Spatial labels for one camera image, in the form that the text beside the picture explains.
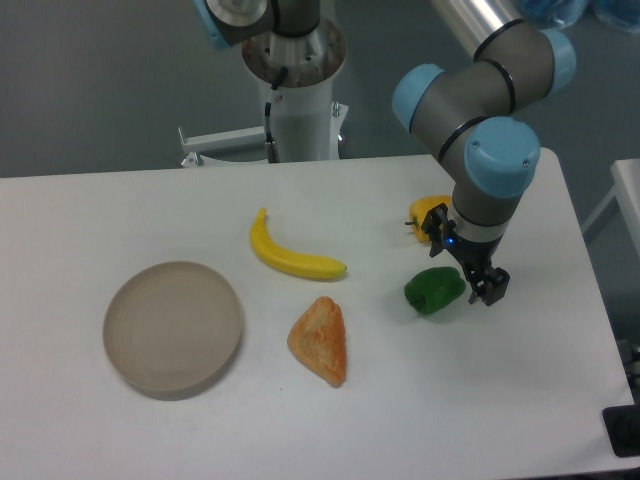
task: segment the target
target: blue joint cap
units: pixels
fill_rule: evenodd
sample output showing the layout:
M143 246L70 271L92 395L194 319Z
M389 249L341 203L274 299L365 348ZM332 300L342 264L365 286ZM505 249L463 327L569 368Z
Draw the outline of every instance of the blue joint cap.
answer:
M444 70L437 65L420 65L407 73L398 83L393 92L391 108L407 132L411 132L411 120L424 92L442 72Z
M553 83L549 93L555 93L573 80L578 62L571 40L557 30L541 30L553 49Z
M533 181L539 158L540 142L534 131L510 117L480 123L464 150L469 177L496 198L521 196Z
M231 45L229 45L220 34L218 27L211 18L209 10L207 10L206 1L207 0L193 0L193 5L196 7L196 11L198 12L198 16L200 17L200 21L202 22L205 32L207 32L207 37L216 50L229 48Z

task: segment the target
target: metal bracket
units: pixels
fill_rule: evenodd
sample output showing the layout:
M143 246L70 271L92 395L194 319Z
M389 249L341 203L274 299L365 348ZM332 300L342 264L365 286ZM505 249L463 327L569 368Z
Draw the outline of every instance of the metal bracket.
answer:
M331 116L331 127L329 131L329 158L327 160L339 160L340 153L338 147L344 143L344 136L341 133L342 124L344 123L349 106L339 102L332 102L330 105L329 115ZM201 153L215 155L223 151L255 148L264 145L264 128L254 127L242 130L232 130L229 132L214 133L210 135L201 135L197 137L187 137L182 127L178 127L178 135L180 136L180 145L182 152L186 155L180 164L183 167L208 166L210 164L230 163L230 162L205 162L200 156Z

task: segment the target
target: silver metal tube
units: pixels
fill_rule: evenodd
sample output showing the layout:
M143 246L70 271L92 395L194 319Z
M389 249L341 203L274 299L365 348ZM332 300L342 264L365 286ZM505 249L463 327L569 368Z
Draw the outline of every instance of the silver metal tube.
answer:
M432 0L432 3L472 57L491 34L522 17L513 0Z

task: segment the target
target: gray floor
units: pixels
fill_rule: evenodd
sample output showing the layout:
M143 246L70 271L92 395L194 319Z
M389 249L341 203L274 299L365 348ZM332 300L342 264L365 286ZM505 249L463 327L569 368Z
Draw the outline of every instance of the gray floor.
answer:
M343 154L424 152L391 112L393 89L417 64L454 71L467 55L426 0L323 2L349 45L335 84L351 107ZM640 36L591 14L566 34L573 85L516 116L560 157L583 221L611 163L640 157ZM0 0L0 92L0 177L177 168L178 125L260 124L240 52L214 52L187 0ZM640 260L619 214L589 250L616 336L640 343Z

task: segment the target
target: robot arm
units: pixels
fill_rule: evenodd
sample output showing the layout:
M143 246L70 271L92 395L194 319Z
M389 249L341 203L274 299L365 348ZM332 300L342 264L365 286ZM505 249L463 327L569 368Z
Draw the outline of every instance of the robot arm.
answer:
M218 49L273 31L300 38L320 23L320 0L193 0L209 39Z
M415 68L397 86L393 110L456 182L451 209L441 205L422 224L431 256L447 250L471 284L470 302L491 305L509 283L491 257L540 156L535 133L507 115L568 84L575 53L564 35L534 30L509 2L433 5L474 63L454 75Z

